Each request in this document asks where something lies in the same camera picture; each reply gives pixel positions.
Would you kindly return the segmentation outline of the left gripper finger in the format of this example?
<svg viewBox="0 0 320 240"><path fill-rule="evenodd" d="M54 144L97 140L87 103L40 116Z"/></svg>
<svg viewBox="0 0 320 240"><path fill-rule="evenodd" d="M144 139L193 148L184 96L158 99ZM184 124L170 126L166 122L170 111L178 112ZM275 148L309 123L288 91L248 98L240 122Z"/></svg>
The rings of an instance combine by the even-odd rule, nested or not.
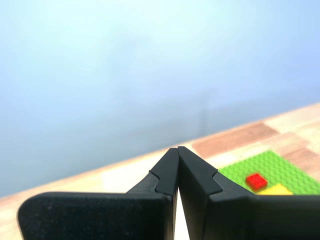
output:
<svg viewBox="0 0 320 240"><path fill-rule="evenodd" d="M170 148L126 193L44 192L17 221L25 240L172 240L179 153Z"/></svg>
<svg viewBox="0 0 320 240"><path fill-rule="evenodd" d="M316 195L255 195L184 146L179 192L192 240L317 240Z"/></svg>

